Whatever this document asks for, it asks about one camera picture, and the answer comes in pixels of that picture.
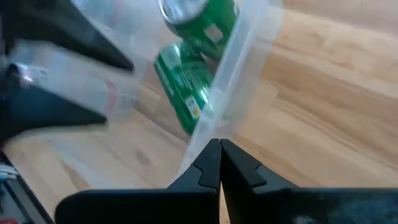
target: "transparent plastic bin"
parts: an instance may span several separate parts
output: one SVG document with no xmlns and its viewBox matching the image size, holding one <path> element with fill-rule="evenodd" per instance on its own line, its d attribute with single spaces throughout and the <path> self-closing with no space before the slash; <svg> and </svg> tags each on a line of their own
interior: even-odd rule
<svg viewBox="0 0 398 224">
<path fill-rule="evenodd" d="M 15 60 L 42 67 L 53 77 L 53 81 L 41 84 L 43 88 L 107 116 L 94 103 L 96 98 L 108 94 L 104 82 L 120 86 L 131 99 L 127 108 L 121 109 L 127 111 L 119 116 L 122 119 L 110 119 L 106 128 L 40 131 L 23 140 L 49 146 L 55 152 L 50 159 L 67 164 L 86 182 L 78 190 L 166 187 L 210 139 L 233 137 L 282 20 L 280 0 L 236 0 L 239 19 L 215 74 L 209 103 L 195 132 L 187 136 L 152 66 L 160 48 L 179 40 L 165 26 L 157 1 L 74 3 L 132 59 L 136 68 L 133 75 L 126 75 L 52 46 L 20 46 Z M 260 29 L 260 24 L 267 26 Z M 57 179 L 68 182 L 59 176 Z M 75 192 L 76 189 L 64 189 L 59 195 Z"/>
</svg>

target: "wooden floor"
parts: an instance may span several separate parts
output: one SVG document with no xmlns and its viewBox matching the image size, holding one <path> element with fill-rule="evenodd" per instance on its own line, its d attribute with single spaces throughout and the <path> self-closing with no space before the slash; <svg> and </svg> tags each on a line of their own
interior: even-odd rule
<svg viewBox="0 0 398 224">
<path fill-rule="evenodd" d="M 398 187 L 398 3 L 284 6 L 233 141 L 299 186 Z M 29 134 L 6 154 L 53 214 L 79 190 L 167 185 L 187 141 L 149 67 L 128 121 Z"/>
</svg>

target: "green soda can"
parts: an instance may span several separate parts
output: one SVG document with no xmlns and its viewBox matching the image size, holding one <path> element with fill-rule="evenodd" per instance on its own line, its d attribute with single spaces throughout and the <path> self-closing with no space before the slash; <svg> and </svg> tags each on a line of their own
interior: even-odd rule
<svg viewBox="0 0 398 224">
<path fill-rule="evenodd" d="M 163 48 L 155 71 L 185 132 L 192 134 L 213 81 L 213 75 L 197 49 L 185 42 Z"/>
<path fill-rule="evenodd" d="M 159 0 L 167 27 L 209 58 L 219 60 L 238 18 L 233 0 Z"/>
</svg>

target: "can lid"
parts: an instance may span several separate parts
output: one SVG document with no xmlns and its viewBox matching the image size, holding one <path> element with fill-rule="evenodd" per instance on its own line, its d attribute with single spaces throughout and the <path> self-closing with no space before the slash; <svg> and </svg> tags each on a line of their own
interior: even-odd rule
<svg viewBox="0 0 398 224">
<path fill-rule="evenodd" d="M 209 0 L 159 0 L 163 18 L 174 25 L 184 24 L 198 17 Z"/>
</svg>

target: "soda can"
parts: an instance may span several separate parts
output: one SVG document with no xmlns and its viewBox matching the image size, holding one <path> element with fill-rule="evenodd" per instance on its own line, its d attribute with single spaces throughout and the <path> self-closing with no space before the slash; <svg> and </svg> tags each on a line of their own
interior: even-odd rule
<svg viewBox="0 0 398 224">
<path fill-rule="evenodd" d="M 167 27 L 209 58 L 219 60 L 238 18 L 233 0 L 159 0 Z"/>
<path fill-rule="evenodd" d="M 154 68 L 182 128 L 192 134 L 213 81 L 205 59 L 191 45 L 177 42 L 159 52 Z"/>
</svg>

